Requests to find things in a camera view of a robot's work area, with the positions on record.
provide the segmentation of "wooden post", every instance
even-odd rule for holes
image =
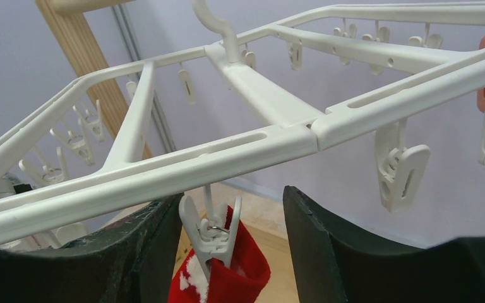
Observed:
[[[77,76],[109,67],[83,12],[130,1],[132,0],[35,0]],[[87,91],[87,95],[94,106],[96,100],[101,100],[103,122],[115,138],[128,109],[116,80],[94,85]],[[152,153],[146,146],[143,158],[151,157]]]

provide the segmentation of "red christmas stocking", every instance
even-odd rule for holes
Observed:
[[[231,223],[228,207],[225,226]],[[256,242],[239,222],[231,267],[212,259],[209,283],[191,250],[172,279],[168,303],[253,303],[270,278],[270,268]]]

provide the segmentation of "metal ring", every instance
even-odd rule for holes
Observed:
[[[207,227],[207,230],[211,230],[211,229],[215,229],[215,230],[219,230],[221,232],[225,232],[226,234],[229,234],[229,230],[223,228],[223,227],[219,227],[219,226],[208,226]]]

